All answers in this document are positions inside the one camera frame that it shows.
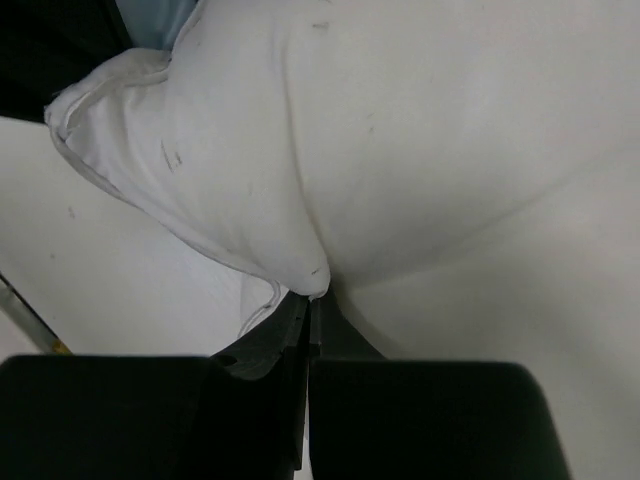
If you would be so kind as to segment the light blue pillowcase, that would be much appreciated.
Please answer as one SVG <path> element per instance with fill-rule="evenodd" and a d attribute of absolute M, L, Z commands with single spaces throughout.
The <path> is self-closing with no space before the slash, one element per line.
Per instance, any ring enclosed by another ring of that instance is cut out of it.
<path fill-rule="evenodd" d="M 170 51 L 195 0 L 116 0 L 134 47 Z"/>

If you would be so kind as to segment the white pillow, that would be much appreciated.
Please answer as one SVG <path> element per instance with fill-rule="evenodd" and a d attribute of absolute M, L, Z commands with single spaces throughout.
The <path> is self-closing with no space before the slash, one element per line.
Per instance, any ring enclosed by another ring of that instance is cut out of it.
<path fill-rule="evenodd" d="M 190 247 L 410 351 L 639 354 L 635 1 L 201 1 L 45 119 Z"/>

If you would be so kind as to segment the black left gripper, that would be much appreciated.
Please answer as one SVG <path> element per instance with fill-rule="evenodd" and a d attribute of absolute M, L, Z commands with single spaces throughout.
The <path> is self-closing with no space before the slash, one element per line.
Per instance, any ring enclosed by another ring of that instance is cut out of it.
<path fill-rule="evenodd" d="M 66 87 L 132 47 L 114 1 L 1 2 L 1 115 L 36 123 Z"/>

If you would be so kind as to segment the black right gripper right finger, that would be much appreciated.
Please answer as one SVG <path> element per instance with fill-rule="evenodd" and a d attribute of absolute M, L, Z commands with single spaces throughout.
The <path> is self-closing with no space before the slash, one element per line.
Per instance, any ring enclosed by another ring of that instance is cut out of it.
<path fill-rule="evenodd" d="M 310 305 L 309 456 L 317 479 L 567 479 L 538 382 L 504 362 L 393 360 L 333 294 Z"/>

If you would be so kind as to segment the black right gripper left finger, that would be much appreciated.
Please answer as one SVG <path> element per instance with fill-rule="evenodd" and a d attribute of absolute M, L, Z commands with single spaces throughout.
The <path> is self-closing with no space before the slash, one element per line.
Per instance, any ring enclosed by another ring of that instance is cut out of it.
<path fill-rule="evenodd" d="M 19 355 L 1 366 L 5 479 L 290 479 L 307 301 L 209 356 Z"/>

